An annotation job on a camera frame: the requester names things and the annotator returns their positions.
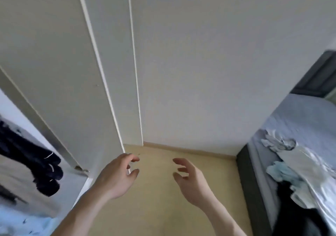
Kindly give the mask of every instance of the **dark gray bed frame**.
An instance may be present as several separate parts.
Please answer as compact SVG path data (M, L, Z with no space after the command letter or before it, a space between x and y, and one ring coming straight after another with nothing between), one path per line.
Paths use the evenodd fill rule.
M325 97L336 87L336 51L327 50L292 89L292 94ZM254 236L271 236L263 197L247 145L237 155L237 166Z

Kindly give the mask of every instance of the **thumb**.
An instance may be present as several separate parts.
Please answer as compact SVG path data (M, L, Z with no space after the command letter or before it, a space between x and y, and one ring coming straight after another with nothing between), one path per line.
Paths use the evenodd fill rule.
M182 183L183 178L180 174L175 172L175 173L173 173L173 177L174 177L174 179L175 179L175 181L178 185L180 185Z
M133 170L129 175L128 178L130 178L133 181L135 181L137 179L137 176L139 174L140 170L139 169L135 169Z

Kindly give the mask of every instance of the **floor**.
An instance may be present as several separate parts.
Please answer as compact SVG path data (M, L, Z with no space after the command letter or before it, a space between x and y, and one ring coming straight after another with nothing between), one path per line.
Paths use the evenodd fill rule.
M182 196L172 173L174 157L185 157L199 167L216 197L248 236L250 219L234 160L125 145L139 155L138 179L121 198L110 201L99 213L89 235L177 236L215 235L202 211Z

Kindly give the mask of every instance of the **hand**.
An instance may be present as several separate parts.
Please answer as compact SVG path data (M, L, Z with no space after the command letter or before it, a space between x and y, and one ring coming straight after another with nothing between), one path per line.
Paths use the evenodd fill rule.
M182 177L177 172L173 173L183 196L188 202L202 209L208 200L215 198L203 173L185 158L174 158L173 161L175 164L184 166L178 168L178 171L189 173L189 176L186 177Z
M140 159L133 154L121 154L110 162L99 174L90 191L98 193L107 200L123 196L133 185L139 174L135 169L128 175L129 162L137 162Z

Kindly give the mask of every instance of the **person's left hand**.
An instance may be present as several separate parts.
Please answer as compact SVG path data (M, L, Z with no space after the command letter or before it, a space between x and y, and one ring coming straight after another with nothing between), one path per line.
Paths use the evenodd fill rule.
M128 175L128 163L137 161L140 159L133 154L121 154L101 171L90 191L108 200L123 196L139 174L139 169L135 169Z

